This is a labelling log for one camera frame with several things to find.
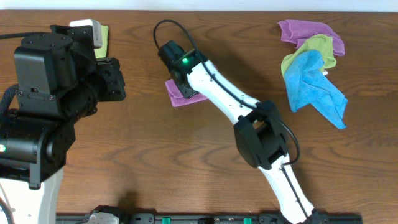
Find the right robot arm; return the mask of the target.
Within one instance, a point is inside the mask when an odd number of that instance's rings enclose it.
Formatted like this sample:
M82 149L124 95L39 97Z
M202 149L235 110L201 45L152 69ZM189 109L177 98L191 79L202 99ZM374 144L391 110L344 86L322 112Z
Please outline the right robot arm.
M289 223L321 223L292 170L287 137L293 133L275 105L243 93L196 49L186 52L171 40L159 47L158 55L184 98L201 93L232 122L240 155L265 176L283 217Z

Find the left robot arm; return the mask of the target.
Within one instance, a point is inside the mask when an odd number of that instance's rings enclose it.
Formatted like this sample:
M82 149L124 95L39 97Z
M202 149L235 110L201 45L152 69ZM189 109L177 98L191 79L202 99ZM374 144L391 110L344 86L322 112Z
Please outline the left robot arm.
M83 27L27 34L15 50L18 83L1 100L2 223L55 223L76 123L125 99L119 61L95 47Z

